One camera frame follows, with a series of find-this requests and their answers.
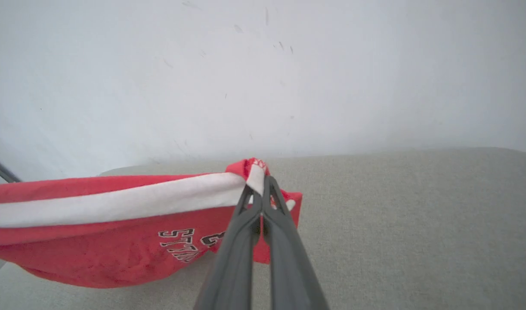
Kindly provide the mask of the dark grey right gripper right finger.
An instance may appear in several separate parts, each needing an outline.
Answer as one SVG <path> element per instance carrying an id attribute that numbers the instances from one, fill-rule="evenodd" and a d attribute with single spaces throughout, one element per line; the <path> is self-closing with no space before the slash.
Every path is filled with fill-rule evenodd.
<path id="1" fill-rule="evenodd" d="M 299 236 L 285 198 L 272 176 L 263 192 L 263 231 L 270 249 L 273 310 L 328 310 L 330 307 Z"/>

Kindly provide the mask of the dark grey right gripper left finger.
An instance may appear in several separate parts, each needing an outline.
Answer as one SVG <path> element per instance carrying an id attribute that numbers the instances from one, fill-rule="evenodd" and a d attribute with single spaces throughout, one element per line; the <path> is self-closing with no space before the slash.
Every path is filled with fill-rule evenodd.
<path id="1" fill-rule="evenodd" d="M 261 234 L 261 194 L 245 185 L 195 310 L 251 310 L 254 247 Z"/>

